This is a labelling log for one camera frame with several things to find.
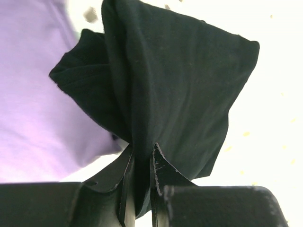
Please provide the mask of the folded lavender t shirt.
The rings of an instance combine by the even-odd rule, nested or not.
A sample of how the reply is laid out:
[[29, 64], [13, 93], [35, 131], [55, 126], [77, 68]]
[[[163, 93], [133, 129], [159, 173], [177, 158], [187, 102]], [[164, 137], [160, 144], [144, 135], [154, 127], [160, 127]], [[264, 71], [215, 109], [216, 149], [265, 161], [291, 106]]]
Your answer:
[[0, 181], [55, 182], [118, 153], [49, 78], [76, 44], [63, 0], [0, 3]]

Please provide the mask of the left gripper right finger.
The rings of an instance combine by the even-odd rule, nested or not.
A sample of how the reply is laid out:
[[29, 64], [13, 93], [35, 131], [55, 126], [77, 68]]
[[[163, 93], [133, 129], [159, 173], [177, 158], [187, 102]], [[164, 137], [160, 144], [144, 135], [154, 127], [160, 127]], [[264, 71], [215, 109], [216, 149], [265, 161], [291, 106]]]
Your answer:
[[153, 145], [150, 158], [150, 200], [154, 227], [184, 227], [180, 220], [180, 203], [171, 204], [176, 186], [196, 186], [180, 173], [165, 157], [158, 143]]

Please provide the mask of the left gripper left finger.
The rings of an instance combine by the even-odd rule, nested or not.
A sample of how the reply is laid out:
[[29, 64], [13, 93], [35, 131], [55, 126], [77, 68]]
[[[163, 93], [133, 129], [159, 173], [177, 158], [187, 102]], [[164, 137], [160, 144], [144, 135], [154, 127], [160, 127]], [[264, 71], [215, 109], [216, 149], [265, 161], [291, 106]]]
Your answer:
[[134, 226], [134, 155], [130, 145], [84, 186], [88, 192], [85, 227]]

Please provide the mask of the black t shirt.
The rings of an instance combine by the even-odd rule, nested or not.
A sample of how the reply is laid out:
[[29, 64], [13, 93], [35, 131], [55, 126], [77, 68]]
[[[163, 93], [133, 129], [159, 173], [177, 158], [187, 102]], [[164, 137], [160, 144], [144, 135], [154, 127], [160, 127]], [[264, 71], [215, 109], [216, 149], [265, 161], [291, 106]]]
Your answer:
[[154, 144], [187, 179], [211, 174], [260, 46], [139, 0], [103, 1], [102, 21], [104, 33], [84, 29], [50, 78], [132, 146], [139, 218], [151, 208]]

